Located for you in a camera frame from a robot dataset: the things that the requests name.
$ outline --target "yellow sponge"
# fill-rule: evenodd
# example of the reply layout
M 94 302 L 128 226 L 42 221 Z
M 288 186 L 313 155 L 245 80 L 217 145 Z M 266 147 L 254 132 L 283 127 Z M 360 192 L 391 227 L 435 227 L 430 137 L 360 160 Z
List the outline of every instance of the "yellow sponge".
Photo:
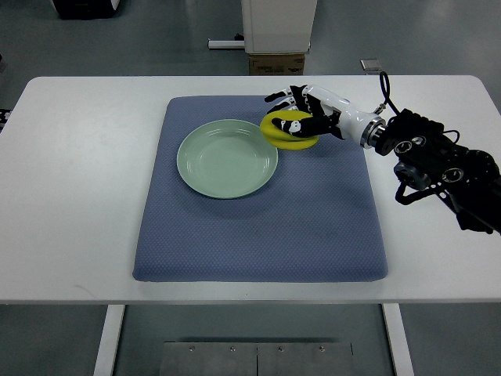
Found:
M 283 120 L 302 120 L 310 118 L 311 115 L 297 110 L 278 110 L 267 114 L 261 122 L 261 133 L 266 141 L 271 143 L 274 147 L 285 150 L 302 150 L 315 145 L 319 141 L 318 136 L 301 138 L 295 137 L 285 133 L 272 124 L 273 118 L 280 118 Z

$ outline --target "metal bracket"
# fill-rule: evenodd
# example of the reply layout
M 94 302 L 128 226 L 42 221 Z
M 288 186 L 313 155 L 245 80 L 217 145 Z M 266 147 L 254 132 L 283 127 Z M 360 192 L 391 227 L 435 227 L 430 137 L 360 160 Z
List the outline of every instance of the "metal bracket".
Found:
M 213 41 L 207 42 L 209 49 L 245 49 L 245 41 Z
M 360 60 L 362 64 L 362 69 L 366 72 L 366 74 L 379 74 L 383 67 L 378 59 L 365 59 Z

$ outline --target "robotic arm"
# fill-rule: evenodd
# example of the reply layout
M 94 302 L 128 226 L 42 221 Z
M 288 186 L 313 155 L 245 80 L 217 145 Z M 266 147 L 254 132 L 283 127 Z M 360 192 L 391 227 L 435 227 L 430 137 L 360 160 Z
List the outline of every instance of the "robotic arm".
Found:
M 385 101 L 373 113 L 358 111 L 348 100 L 318 86 L 290 86 L 266 97 L 266 102 L 283 98 L 269 113 L 289 107 L 308 112 L 301 121 L 273 118 L 279 129 L 296 137 L 331 133 L 351 138 L 358 145 L 380 155 L 392 150 L 398 157 L 394 172 L 400 181 L 395 199 L 412 204 L 437 195 L 455 214 L 462 230 L 501 233 L 501 175 L 490 154 L 457 144 L 460 134 L 445 131 L 441 123 L 410 110 L 398 111 L 389 97 L 389 80 L 380 75 Z M 379 116 L 389 105 L 395 116 L 388 123 Z M 447 133 L 455 133 L 451 140 Z M 407 188 L 414 192 L 405 195 Z

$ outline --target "blue mat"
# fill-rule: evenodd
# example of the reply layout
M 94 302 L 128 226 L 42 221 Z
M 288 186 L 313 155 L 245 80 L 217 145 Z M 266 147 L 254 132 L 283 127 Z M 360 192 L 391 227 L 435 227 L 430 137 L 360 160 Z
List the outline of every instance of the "blue mat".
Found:
M 135 256 L 144 281 L 371 281 L 387 275 L 360 146 L 321 136 L 279 151 L 275 175 L 235 200 L 190 189 L 176 154 L 195 128 L 224 118 L 261 123 L 261 96 L 175 98 L 165 114 Z

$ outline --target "green plate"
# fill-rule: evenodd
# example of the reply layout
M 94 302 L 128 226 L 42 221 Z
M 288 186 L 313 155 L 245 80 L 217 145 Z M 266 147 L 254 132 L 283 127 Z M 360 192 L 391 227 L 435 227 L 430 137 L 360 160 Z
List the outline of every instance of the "green plate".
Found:
M 178 171 L 195 191 L 209 197 L 242 197 L 268 182 L 278 150 L 257 125 L 225 119 L 191 132 L 178 150 Z

